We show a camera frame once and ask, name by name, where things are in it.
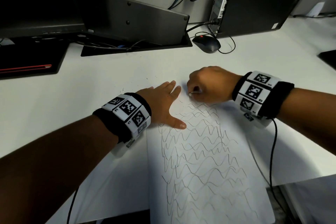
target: white desk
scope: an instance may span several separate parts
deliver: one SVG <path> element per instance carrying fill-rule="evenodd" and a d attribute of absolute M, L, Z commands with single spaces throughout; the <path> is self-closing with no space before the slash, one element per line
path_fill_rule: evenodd
<path fill-rule="evenodd" d="M 227 55 L 207 54 L 193 46 L 81 57 L 81 47 L 71 44 L 58 74 L 0 81 L 0 157 L 90 115 L 119 93 L 173 79 L 187 82 L 189 74 L 203 66 L 218 65 L 238 74 L 260 70 L 293 82 L 297 87 L 336 94 L 336 71 L 316 57 L 321 51 L 336 49 L 335 34 L 321 34 L 316 30 L 320 27 L 316 22 L 288 19 L 281 30 L 234 37 L 237 48 Z M 226 44 L 232 45 L 229 38 L 220 42 L 222 51 L 230 50 Z M 336 156 L 280 121 L 278 129 L 274 156 L 276 184 L 336 174 Z M 264 173 L 268 172 L 273 132 L 270 125 L 257 136 L 248 135 Z M 110 174 L 106 170 L 111 166 L 113 162 L 108 155 L 81 185 L 72 223 L 149 208 L 145 137 L 123 156 Z M 97 182 L 100 177 L 104 184 L 93 188 L 92 181 Z M 71 199 L 48 223 L 65 223 Z"/>

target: wavy line drawing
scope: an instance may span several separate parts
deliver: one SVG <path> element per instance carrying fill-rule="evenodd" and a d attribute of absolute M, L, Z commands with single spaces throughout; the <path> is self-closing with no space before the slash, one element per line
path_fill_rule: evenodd
<path fill-rule="evenodd" d="M 230 131 L 222 132 L 217 106 L 188 104 L 185 109 L 192 111 L 176 114 L 187 124 L 185 130 L 158 125 L 170 223 L 210 224 L 204 213 L 219 211 L 218 202 L 229 207 L 224 214 L 229 222 L 241 216 L 258 219 L 245 194 L 246 172 L 229 149 L 239 144 Z"/>

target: left hand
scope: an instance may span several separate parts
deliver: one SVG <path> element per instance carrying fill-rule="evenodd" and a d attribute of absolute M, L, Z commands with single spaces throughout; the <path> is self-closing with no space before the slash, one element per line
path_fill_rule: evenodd
<path fill-rule="evenodd" d="M 181 92 L 181 86 L 175 87 L 176 82 L 165 82 L 154 88 L 139 90 L 136 93 L 142 96 L 149 104 L 152 110 L 152 123 L 163 123 L 173 128 L 185 129 L 187 125 L 177 118 L 170 115 L 169 109 L 171 104 L 177 99 Z"/>

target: paper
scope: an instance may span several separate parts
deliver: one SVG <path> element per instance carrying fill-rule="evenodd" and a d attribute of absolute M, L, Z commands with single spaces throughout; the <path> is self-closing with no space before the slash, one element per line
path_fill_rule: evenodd
<path fill-rule="evenodd" d="M 275 222 L 242 129 L 217 105 L 181 92 L 170 113 L 185 130 L 149 128 L 151 223 Z"/>

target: computer mouse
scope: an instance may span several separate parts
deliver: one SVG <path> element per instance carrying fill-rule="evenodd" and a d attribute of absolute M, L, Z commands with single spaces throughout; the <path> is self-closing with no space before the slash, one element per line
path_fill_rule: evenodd
<path fill-rule="evenodd" d="M 209 35 L 198 35 L 192 41 L 206 53 L 214 53 L 221 48 L 219 41 Z"/>

